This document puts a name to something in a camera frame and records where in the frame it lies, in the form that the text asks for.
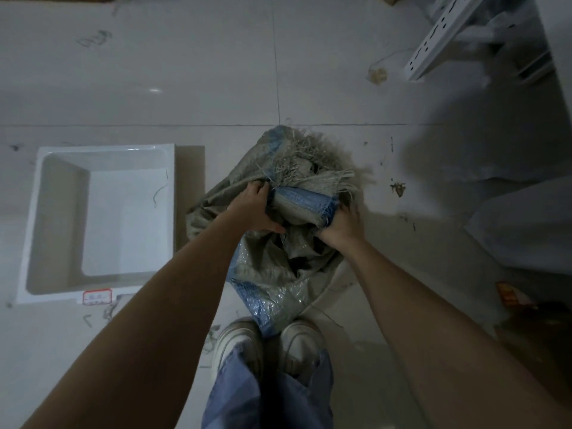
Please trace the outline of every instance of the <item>person's right hand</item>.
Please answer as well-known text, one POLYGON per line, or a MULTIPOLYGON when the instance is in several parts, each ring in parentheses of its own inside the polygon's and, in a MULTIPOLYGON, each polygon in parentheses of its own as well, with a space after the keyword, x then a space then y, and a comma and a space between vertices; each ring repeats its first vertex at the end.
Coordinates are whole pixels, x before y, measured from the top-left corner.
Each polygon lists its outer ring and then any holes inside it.
POLYGON ((341 253, 353 242, 363 240, 363 224, 358 209, 355 206, 349 208, 340 205, 333 216, 332 224, 321 230, 318 238, 341 253))

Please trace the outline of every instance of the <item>blue jeans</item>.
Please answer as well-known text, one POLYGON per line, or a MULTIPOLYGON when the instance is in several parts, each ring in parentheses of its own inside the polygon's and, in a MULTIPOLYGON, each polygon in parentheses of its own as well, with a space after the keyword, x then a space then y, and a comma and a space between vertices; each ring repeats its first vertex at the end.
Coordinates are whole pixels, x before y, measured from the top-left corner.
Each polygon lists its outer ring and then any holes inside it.
POLYGON ((285 373, 260 385, 235 347, 223 362, 203 414, 203 429, 333 428, 329 397, 333 371, 320 352, 307 387, 285 373))

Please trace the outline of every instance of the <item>sticker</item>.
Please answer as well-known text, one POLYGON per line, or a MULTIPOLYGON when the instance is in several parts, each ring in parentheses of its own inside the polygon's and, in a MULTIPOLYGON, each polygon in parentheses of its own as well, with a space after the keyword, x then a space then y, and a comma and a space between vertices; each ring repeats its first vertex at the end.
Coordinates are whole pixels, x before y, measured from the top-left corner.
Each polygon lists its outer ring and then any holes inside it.
POLYGON ((111 289, 87 290, 83 293, 84 305, 111 304, 111 289))

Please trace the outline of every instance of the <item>foot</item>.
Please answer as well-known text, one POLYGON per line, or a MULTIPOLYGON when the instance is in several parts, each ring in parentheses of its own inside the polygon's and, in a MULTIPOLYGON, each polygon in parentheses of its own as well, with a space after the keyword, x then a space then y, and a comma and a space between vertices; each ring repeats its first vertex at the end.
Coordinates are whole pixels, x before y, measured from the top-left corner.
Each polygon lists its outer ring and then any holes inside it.
POLYGON ((324 347, 324 336, 316 325, 294 321, 280 335, 278 369, 306 385, 324 347))
POLYGON ((237 345, 242 346, 242 358, 254 376, 258 380, 262 378, 264 358, 260 330, 254 321, 235 321, 220 333, 214 346, 211 366, 213 381, 226 357, 237 345))

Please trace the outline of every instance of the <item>white plastic tray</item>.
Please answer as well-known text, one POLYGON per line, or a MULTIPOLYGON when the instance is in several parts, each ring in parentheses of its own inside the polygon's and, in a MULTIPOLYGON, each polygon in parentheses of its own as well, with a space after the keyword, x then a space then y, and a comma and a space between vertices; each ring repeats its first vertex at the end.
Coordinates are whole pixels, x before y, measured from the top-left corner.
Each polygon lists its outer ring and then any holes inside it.
POLYGON ((41 147, 17 302, 137 292, 173 256, 174 203, 174 144, 41 147))

